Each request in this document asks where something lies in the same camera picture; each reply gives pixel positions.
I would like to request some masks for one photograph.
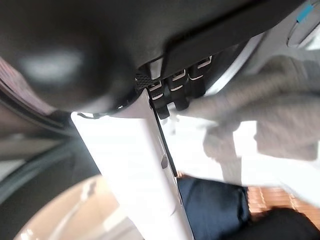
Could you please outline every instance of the black plastic panel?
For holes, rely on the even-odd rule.
[[[303,0],[259,0],[228,14],[166,50],[161,76],[166,78],[199,60],[274,27]]]

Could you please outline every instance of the black fabric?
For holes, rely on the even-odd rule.
[[[197,178],[178,179],[195,240],[218,240],[249,219],[247,189]]]
[[[305,215],[289,208],[275,208],[224,240],[320,240],[320,232]]]

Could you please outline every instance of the blue sticker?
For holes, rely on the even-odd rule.
[[[296,21],[298,23],[301,23],[303,19],[305,19],[306,16],[308,16],[313,9],[314,9],[314,6],[312,6],[311,4],[308,4],[307,6],[305,6],[305,8],[296,17]]]

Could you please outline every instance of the blue fabric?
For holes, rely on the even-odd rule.
[[[301,23],[313,9],[314,7],[311,4],[308,4],[307,6],[305,6],[305,8],[296,17],[296,21],[298,23]]]
[[[249,219],[246,188],[196,178],[177,182],[195,240],[219,240]]]

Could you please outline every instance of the gloved hand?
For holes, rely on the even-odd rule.
[[[173,120],[187,116],[212,121],[205,129],[202,147],[216,165],[200,160],[202,168],[207,164],[201,171],[197,159],[193,166],[188,165],[191,160],[180,159],[177,169],[233,184],[280,185],[320,206],[318,197],[306,190],[310,187],[306,184],[320,180],[318,93],[319,66],[277,56],[258,74],[236,77],[216,95],[195,99],[187,110],[171,112]],[[176,131],[171,138],[180,133]],[[185,147],[185,151],[191,152],[195,146]],[[178,152],[173,155],[179,158]],[[217,166],[222,176],[215,170]]]

